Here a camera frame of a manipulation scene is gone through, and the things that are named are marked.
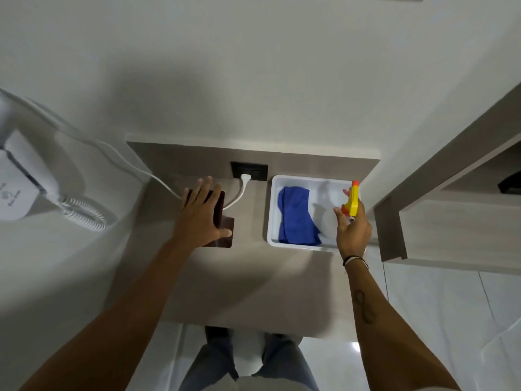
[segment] blue cloth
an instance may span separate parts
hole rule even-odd
[[[320,230],[315,226],[307,202],[309,189],[284,187],[279,193],[279,210],[282,221],[279,229],[279,242],[286,244],[320,245]]]
[[[318,391],[311,369],[298,346],[283,337],[270,337],[264,348],[263,366],[253,376],[287,379]],[[229,337],[216,337],[204,345],[188,370],[179,391],[201,391],[221,380],[226,374],[237,380],[233,347]]]

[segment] electrical outlet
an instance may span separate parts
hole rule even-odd
[[[234,178],[240,178],[241,174],[249,174],[252,177],[252,180],[268,180],[268,165],[245,162],[230,162],[230,164]]]

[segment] coiled cord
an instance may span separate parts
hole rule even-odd
[[[82,200],[74,197],[61,197],[59,204],[65,218],[86,229],[101,232],[107,227],[107,220],[103,214]]]

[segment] wristband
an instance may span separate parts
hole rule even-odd
[[[349,262],[351,262],[353,259],[360,259],[364,265],[366,266],[366,268],[369,269],[369,265],[367,264],[366,261],[364,261],[364,259],[358,255],[351,255],[351,256],[348,256],[346,259],[344,259],[344,263],[343,263],[343,266],[345,267]]]

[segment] left hand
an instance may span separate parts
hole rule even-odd
[[[214,226],[214,208],[221,194],[221,185],[215,185],[212,196],[205,203],[212,177],[203,183],[199,179],[198,186],[188,199],[188,188],[185,189],[181,200],[181,213],[173,226],[172,241],[192,252],[214,240],[232,235],[229,229],[217,229]]]

